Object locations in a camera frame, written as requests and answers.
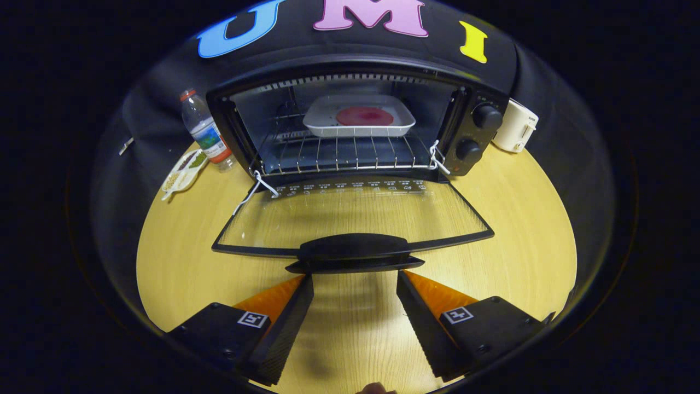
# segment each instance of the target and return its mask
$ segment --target bottle label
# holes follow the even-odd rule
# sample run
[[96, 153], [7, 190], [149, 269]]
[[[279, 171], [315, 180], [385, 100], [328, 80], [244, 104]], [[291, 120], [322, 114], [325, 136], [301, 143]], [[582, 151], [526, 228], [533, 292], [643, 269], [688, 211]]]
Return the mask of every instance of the bottle label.
[[224, 144], [223, 140], [219, 137], [214, 122], [192, 133], [192, 138], [197, 141], [204, 151], [204, 154], [206, 154], [206, 157], [214, 164], [220, 163], [231, 154], [231, 150], [228, 149], [226, 144]]

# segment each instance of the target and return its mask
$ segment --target water bottle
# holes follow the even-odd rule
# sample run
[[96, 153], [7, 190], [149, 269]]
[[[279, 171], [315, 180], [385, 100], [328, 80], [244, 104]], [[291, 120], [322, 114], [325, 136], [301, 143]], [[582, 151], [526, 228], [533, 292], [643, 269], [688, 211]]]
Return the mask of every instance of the water bottle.
[[221, 139], [206, 102], [196, 93], [194, 89], [187, 89], [180, 94], [182, 121], [209, 161], [219, 172], [226, 172], [235, 164], [231, 149]]

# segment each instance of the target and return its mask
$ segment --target oven control knob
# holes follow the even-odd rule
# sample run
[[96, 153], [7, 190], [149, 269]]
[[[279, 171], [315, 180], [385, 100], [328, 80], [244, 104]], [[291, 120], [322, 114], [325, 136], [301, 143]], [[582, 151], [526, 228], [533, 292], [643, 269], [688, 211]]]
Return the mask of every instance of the oven control knob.
[[488, 104], [478, 106], [472, 116], [474, 124], [483, 130], [496, 131], [503, 123], [503, 115]]
[[479, 148], [479, 144], [472, 140], [461, 140], [457, 142], [454, 153], [459, 160], [468, 161], [473, 165], [481, 159], [482, 150]]

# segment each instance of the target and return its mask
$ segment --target red food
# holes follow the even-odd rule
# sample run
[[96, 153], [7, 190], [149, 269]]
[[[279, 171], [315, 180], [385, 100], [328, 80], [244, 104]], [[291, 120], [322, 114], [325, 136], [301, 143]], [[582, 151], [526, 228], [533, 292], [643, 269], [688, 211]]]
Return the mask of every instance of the red food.
[[393, 116], [379, 108], [350, 107], [338, 112], [335, 116], [338, 123], [346, 126], [388, 126], [393, 122]]

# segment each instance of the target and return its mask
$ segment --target finger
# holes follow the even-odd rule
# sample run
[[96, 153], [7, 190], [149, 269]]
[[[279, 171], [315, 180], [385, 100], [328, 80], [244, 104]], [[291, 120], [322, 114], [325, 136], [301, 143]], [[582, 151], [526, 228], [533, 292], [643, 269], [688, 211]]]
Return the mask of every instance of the finger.
[[381, 383], [374, 382], [366, 385], [361, 394], [386, 394], [386, 389]]

